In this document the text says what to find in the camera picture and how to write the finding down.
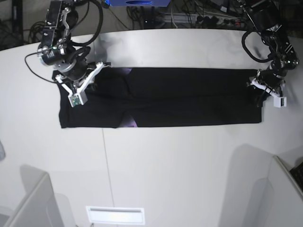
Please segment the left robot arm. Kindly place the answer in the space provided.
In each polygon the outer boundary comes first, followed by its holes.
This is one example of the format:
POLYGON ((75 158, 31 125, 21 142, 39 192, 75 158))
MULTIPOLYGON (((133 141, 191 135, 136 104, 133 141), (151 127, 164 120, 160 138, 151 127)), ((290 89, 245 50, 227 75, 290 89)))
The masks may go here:
POLYGON ((285 77, 288 71, 299 65, 299 59, 288 39, 279 10, 271 0, 240 0, 239 5, 250 20, 249 28, 241 39, 244 51, 258 63, 269 63, 265 70, 258 70, 256 76, 250 77, 251 99, 260 107, 272 96, 274 107, 285 107, 285 77), (246 46, 246 38, 253 32, 270 50, 266 59, 255 57, 246 46))

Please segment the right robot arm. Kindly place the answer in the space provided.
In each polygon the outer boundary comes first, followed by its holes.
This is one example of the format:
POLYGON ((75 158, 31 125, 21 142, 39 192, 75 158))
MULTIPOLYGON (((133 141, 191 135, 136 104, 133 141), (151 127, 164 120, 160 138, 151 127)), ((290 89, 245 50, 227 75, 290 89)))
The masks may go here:
POLYGON ((37 55, 43 65, 52 66, 57 72, 53 82, 68 93, 72 107, 84 105, 88 98, 86 88, 94 82, 100 71, 110 63, 87 61, 90 44, 98 37, 103 24, 103 8, 99 1, 92 3, 98 8, 99 22, 93 37, 84 43, 71 39, 73 30, 81 23, 75 0, 53 0, 46 14, 41 43, 37 55))

